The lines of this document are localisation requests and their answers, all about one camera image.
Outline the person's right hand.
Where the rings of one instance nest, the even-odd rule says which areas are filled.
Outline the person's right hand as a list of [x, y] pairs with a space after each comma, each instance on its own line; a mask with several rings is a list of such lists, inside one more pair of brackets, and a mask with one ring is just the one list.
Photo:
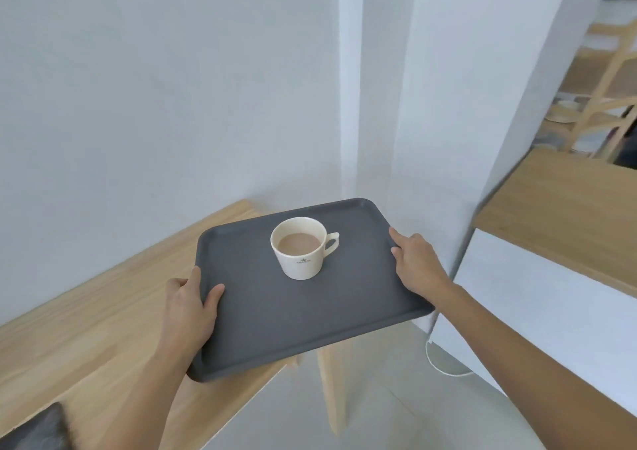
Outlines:
[[389, 235], [394, 242], [393, 247], [401, 247], [404, 252], [404, 269], [396, 271], [402, 284], [412, 293], [439, 306], [453, 287], [453, 282], [433, 246], [419, 233], [406, 236], [390, 227]]

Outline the person's left hand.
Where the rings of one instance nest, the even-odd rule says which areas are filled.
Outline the person's left hand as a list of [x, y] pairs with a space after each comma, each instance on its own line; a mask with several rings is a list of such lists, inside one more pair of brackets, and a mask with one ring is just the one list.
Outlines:
[[166, 284], [163, 324], [156, 353], [171, 365], [187, 369], [211, 337], [216, 316], [207, 316], [200, 293], [201, 269], [194, 266], [187, 279]]

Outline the dark grey serving tray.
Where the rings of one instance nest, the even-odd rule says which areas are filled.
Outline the dark grey serving tray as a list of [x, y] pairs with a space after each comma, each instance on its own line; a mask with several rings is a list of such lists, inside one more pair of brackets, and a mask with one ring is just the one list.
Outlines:
[[[306, 216], [341, 236], [336, 254], [306, 280], [287, 277], [270, 237]], [[389, 223], [365, 198], [303, 207], [209, 228], [198, 241], [200, 293], [224, 284], [209, 340], [187, 375], [212, 381], [429, 315], [434, 305], [408, 291], [395, 272]]]

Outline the person's left forearm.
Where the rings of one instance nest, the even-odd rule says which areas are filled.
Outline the person's left forearm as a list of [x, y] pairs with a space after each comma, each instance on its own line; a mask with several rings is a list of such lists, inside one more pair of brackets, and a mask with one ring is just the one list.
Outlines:
[[159, 348], [148, 359], [95, 450], [158, 450], [194, 352]]

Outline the person's right forearm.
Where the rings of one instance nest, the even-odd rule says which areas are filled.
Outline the person's right forearm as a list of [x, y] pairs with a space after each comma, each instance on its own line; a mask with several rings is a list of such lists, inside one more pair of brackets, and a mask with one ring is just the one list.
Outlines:
[[637, 417], [539, 350], [462, 287], [428, 285], [450, 321], [546, 450], [637, 450]]

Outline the white ceramic cup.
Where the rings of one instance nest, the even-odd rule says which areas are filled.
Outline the white ceramic cup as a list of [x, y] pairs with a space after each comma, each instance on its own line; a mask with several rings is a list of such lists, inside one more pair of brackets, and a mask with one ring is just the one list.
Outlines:
[[[317, 237], [321, 246], [304, 256], [288, 256], [277, 250], [276, 246], [283, 237], [299, 232]], [[298, 216], [284, 220], [275, 227], [271, 233], [270, 245], [285, 275], [303, 281], [315, 277], [321, 271], [324, 259], [339, 247], [339, 233], [328, 233], [321, 222]]]

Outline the light brown milky coffee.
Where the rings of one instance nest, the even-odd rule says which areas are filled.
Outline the light brown milky coffee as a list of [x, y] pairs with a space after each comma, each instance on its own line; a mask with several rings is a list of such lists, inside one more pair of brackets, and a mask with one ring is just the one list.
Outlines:
[[283, 237], [278, 245], [277, 250], [288, 256], [304, 256], [313, 253], [321, 246], [321, 241], [307, 233], [291, 233]]

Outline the light wooden table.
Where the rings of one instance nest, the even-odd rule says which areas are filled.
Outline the light wooden table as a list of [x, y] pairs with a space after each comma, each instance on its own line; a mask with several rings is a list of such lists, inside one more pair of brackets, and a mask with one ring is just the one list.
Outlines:
[[[204, 230], [259, 215], [248, 200], [240, 200], [0, 326], [0, 437], [61, 402], [75, 448], [93, 449], [155, 348], [164, 281], [187, 276]], [[339, 346], [317, 354], [335, 435], [347, 422]], [[161, 450], [200, 450], [298, 359], [287, 357], [211, 383], [185, 378]]]

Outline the white counter with wooden top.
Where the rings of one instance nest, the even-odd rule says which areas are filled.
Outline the white counter with wooden top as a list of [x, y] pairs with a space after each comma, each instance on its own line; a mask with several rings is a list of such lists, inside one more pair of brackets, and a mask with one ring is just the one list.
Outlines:
[[637, 171], [535, 149], [469, 228], [456, 282], [637, 416]]

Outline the beige plate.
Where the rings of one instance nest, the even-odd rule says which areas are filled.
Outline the beige plate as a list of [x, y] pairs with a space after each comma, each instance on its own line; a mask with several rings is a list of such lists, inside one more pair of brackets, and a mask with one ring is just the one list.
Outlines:
[[548, 109], [545, 120], [554, 123], [575, 123], [580, 117], [580, 104], [572, 100], [559, 100]]

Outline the stack of white plates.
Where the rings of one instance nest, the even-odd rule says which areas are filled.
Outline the stack of white plates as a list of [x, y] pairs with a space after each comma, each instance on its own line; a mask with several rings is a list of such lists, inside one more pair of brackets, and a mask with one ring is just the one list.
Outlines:
[[569, 153], [585, 157], [594, 157], [606, 144], [615, 128], [604, 129], [597, 132], [582, 133], [569, 149]]

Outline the light wooden shelf frame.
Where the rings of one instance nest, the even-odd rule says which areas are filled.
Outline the light wooden shelf frame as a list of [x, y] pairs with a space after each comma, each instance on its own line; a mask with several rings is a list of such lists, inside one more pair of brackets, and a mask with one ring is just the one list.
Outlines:
[[555, 150], [569, 153], [582, 133], [615, 128], [597, 155], [590, 157], [612, 163], [637, 123], [637, 19], [623, 25], [592, 23], [557, 94], [573, 97], [580, 104], [580, 117], [569, 124], [544, 118], [537, 134], [555, 135], [559, 140]]

